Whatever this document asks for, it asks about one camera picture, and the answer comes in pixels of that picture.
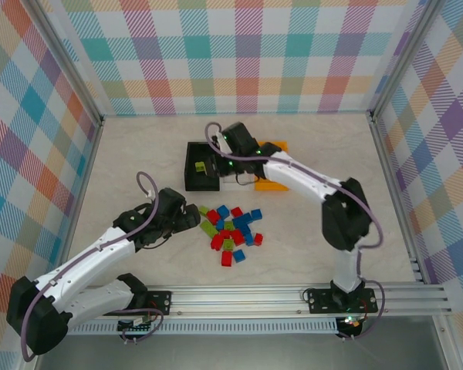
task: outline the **wire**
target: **wire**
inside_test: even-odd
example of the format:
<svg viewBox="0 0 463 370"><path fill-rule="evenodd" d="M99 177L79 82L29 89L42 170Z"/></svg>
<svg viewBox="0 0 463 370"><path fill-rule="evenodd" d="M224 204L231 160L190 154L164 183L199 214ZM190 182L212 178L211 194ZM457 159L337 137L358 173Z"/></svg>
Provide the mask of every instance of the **wire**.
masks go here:
<svg viewBox="0 0 463 370"><path fill-rule="evenodd" d="M157 314L157 315L160 316L160 320L157 323L157 325L151 331L149 331L147 334L143 335L142 337L140 337L138 339L129 339L129 338L127 338L125 336L125 332L127 331L127 329L124 329L122 331L122 339L125 341L125 343L137 344L139 341L143 341L144 339L149 338L157 329L160 328L161 324L163 324L163 317L164 317L163 312L161 312L160 310L158 310L156 308L135 308L135 309L131 309L131 310L113 311L114 314L138 314L138 313L141 313L141 312L147 312L149 314L149 317L150 317L151 313Z"/></svg>
<svg viewBox="0 0 463 370"><path fill-rule="evenodd" d="M27 310L25 311L24 319L22 320L22 326L21 326L21 352L22 352L22 357L24 358L25 362L31 362L35 354L33 353L32 355L29 355L28 353L28 347L27 347L27 342L26 342L26 336L27 336L27 328L29 324L29 319L31 318L31 313L32 309L35 307L35 305L38 303L38 301L41 299L41 297L51 288L55 285L55 283L62 278L63 275L65 275L68 271L70 271L74 266L76 266L80 261L85 260L88 258L91 254L97 252L97 251L102 251L104 248L109 247L110 245L114 245L115 243L118 243L119 241L123 239L127 239L128 237L131 237L132 235L138 233L139 231L143 230L154 218L154 215L156 214L157 211L157 206L159 204L159 196L158 196L158 190L156 183L154 182L153 178L149 176L149 174L139 171L136 175L136 181L137 184L139 185L139 188L145 193L146 195L149 195L149 192L143 187L142 183L140 182L140 177L144 176L146 177L150 182L151 185L153 186L154 189L154 206L153 210L150 213L149 217L147 218L146 221L144 221L143 224L141 224L137 229L132 230L130 233L127 233L121 237L118 237L116 239L107 241L104 244L100 245L100 248L92 248L86 251L86 253L81 254L76 258L74 261L71 263L67 264L63 270L61 270L57 275L53 277L39 292L38 294L32 299L31 304L28 306Z"/></svg>
<svg viewBox="0 0 463 370"><path fill-rule="evenodd" d="M367 213L369 215L370 219L372 220L372 222L374 223L374 225L377 228L377 233L379 235L379 240L375 244L368 244L368 245L360 245L359 246L359 252L358 252L358 255L357 255L357 275L359 276L359 278L362 281L365 281L366 283L375 284L375 285L377 285L379 287L380 293L381 293L381 304L380 304L379 313L378 313L378 315L376 317L376 321L364 333L358 335L357 338L362 338L365 335L367 335L368 333L370 333L373 330L373 328L376 326L376 323L380 320L380 318L381 318L381 316L382 316L382 314L384 312L384 307L386 305L386 295L384 293L384 288L383 288L382 284L379 283L378 281L375 281L375 280L366 280L365 278L362 277L362 274L360 272L360 260L361 260L361 256L362 256L360 252L363 249L375 249L375 248L378 248L384 242L383 228L380 225L379 220L373 214L372 210L370 210L370 208L359 197L357 197L355 194L351 193L350 191L342 188L341 186L339 186L339 185L337 185L335 183L331 183L330 181L328 181L326 179L323 179L322 177L315 174L314 172L312 172L308 168L306 168L304 166L300 166L298 163L292 162L290 160L285 160L283 158L277 158L277 157L274 157L274 156L233 156L231 154L223 153L222 151L220 151L220 149L218 149L215 146L215 144L211 140L211 137L209 136L209 128L211 126L216 126L218 128L219 132L221 132L222 128L221 128L221 125L219 123L210 122L210 123L208 123L206 125L206 127L204 129L204 134L206 136L206 141L208 142L208 145L211 147L211 149L213 149L220 156L223 156L224 158L228 158L230 160L245 161L245 162L251 162L251 161L256 161L256 160L265 160L265 161L270 161L271 160L273 162L279 162L279 163L286 164L287 166L293 167L293 168L299 170L300 172L306 174L307 176L312 177L314 180L317 180L317 181L323 183L324 185L326 185L328 187L332 187L333 189L347 195L348 197L353 199L365 211L365 213Z"/></svg>
<svg viewBox="0 0 463 370"><path fill-rule="evenodd" d="M242 185L243 187L244 187L245 185L250 185L251 183L258 183L259 180L260 180L259 177L257 177L257 179L255 179L254 181L249 181L249 182L247 182L247 183L240 183L240 182L238 181L238 173L235 174L235 181L237 182L238 185Z"/></svg>
<svg viewBox="0 0 463 370"><path fill-rule="evenodd" d="M158 245L155 245L154 247L146 247L146 246L143 246L142 249L147 249L147 250L150 250L150 249L156 249L158 247L161 247L163 244L165 244L167 241L170 240L170 237L167 237L165 238L161 243L159 243Z"/></svg>

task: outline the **green cube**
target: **green cube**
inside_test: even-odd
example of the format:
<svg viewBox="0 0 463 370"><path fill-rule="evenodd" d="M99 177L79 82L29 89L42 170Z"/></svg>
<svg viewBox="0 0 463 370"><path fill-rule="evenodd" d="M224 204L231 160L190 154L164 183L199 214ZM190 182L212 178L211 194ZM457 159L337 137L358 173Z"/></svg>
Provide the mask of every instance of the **green cube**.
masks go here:
<svg viewBox="0 0 463 370"><path fill-rule="evenodd" d="M233 221L225 221L225 230L234 230L235 226L233 226Z"/></svg>
<svg viewBox="0 0 463 370"><path fill-rule="evenodd" d="M223 242L223 249L225 251L233 251L233 247L235 246L235 243L231 239L225 239Z"/></svg>
<svg viewBox="0 0 463 370"><path fill-rule="evenodd" d="M204 162L195 163L195 172L206 172L206 166L204 165Z"/></svg>
<svg viewBox="0 0 463 370"><path fill-rule="evenodd" d="M213 226L211 222L208 220L204 221L201 225L199 225L202 230L212 239L213 236L218 234L216 227Z"/></svg>
<svg viewBox="0 0 463 370"><path fill-rule="evenodd" d="M209 212L209 208L206 206L200 206L199 207L199 213L203 216L205 216Z"/></svg>

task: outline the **plaid wall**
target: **plaid wall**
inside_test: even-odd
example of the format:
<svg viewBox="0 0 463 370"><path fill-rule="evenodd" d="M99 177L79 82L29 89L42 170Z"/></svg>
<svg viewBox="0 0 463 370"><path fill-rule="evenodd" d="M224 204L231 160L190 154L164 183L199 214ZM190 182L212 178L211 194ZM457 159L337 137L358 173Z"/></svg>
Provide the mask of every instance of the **plaid wall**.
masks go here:
<svg viewBox="0 0 463 370"><path fill-rule="evenodd" d="M431 280L463 354L463 0L448 0L379 121Z"/></svg>
<svg viewBox="0 0 463 370"><path fill-rule="evenodd" d="M59 256L94 132L19 0L1 0L0 370L19 358L5 322L10 287Z"/></svg>
<svg viewBox="0 0 463 370"><path fill-rule="evenodd" d="M59 1L42 3L88 87L92 67L96 97L117 115L365 111L404 7L416 4L61 0L71 35L53 12Z"/></svg>

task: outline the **table surface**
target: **table surface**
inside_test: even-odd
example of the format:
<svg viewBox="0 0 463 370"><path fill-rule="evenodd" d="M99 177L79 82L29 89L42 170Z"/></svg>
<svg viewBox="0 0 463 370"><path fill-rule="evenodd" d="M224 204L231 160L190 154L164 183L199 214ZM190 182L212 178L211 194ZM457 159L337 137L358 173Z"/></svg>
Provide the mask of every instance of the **table surface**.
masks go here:
<svg viewBox="0 0 463 370"><path fill-rule="evenodd" d="M137 171L148 172L162 187L181 192L188 203L262 210L251 225L262 233L261 247L243 246L246 260L221 266L221 252L196 227L175 234L164 246L140 251L106 270L94 284L133 273L148 285L308 284L333 278L335 250L321 233L319 204L293 191L185 192L188 141L202 140L204 126L243 122L257 140L284 140L289 154L328 176L362 183L367 200L384 229L384 245L363 254L362 272L378 281L413 281L373 139L363 114L168 116L109 118L79 216L69 257L91 245L118 215L147 200L136 184ZM371 228L368 243L377 240Z"/></svg>

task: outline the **orange plastic piece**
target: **orange plastic piece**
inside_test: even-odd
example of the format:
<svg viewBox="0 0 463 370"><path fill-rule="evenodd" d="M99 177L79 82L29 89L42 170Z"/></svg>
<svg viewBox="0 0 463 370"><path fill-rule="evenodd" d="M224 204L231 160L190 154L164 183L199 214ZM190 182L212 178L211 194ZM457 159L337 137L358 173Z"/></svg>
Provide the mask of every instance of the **orange plastic piece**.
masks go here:
<svg viewBox="0 0 463 370"><path fill-rule="evenodd" d="M266 143L266 141L259 141L259 145ZM277 146L279 146L282 150L288 153L288 145L286 141L271 141ZM275 183L269 180L260 179L257 183L255 183L254 190L257 191L286 191L288 187L283 186L280 183Z"/></svg>

